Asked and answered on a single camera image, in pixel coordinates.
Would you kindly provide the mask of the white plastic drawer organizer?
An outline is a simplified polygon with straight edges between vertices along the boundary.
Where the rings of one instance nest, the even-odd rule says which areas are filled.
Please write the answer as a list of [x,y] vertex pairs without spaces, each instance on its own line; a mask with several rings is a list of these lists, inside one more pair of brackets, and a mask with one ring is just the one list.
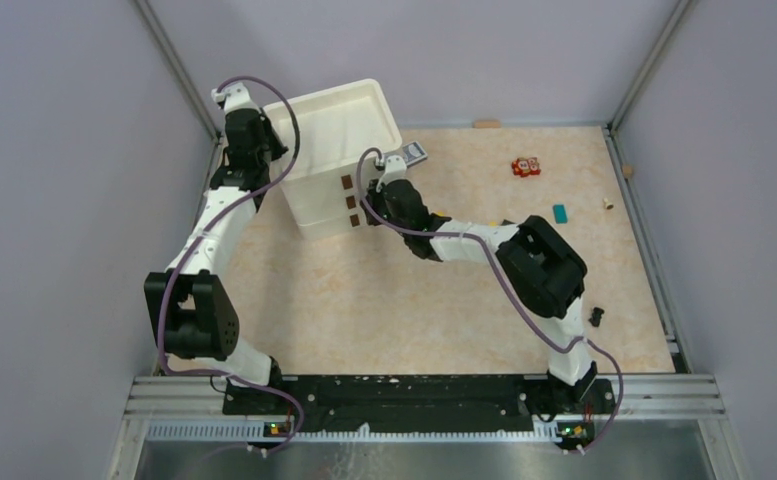
[[397,123],[375,79],[363,79],[289,100],[298,120],[300,150],[280,188],[301,236],[309,241],[365,224],[355,173],[370,147],[384,153],[402,144]]

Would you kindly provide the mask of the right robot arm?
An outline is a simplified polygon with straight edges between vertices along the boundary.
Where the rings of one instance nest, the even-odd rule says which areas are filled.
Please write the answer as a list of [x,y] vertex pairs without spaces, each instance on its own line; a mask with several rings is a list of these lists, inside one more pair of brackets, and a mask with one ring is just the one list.
[[544,218],[531,215],[495,226],[461,222],[429,211],[406,179],[371,181],[362,206],[368,224],[394,229],[421,259],[491,267],[508,299],[550,349],[553,404],[576,412],[590,400],[597,366],[584,339],[587,266]]

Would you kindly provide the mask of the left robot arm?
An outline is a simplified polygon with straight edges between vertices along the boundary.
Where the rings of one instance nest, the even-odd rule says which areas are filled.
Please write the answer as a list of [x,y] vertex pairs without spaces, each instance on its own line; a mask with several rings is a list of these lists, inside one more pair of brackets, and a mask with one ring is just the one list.
[[274,379],[273,358],[241,339],[224,277],[270,189],[270,164],[288,149],[258,107],[226,113],[225,135],[225,161],[212,177],[198,224],[177,257],[148,274],[144,295],[162,367],[171,357],[196,360],[200,374],[248,386],[247,401],[267,414],[281,407],[285,388]]

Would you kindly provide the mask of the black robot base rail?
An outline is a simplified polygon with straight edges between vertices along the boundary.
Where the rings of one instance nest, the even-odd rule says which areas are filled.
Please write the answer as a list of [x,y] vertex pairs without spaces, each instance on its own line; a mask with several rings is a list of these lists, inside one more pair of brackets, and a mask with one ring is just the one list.
[[607,379],[575,392],[546,375],[301,375],[276,387],[228,384],[222,412],[294,422],[302,411],[304,433],[529,432],[544,419],[609,414],[615,400]]

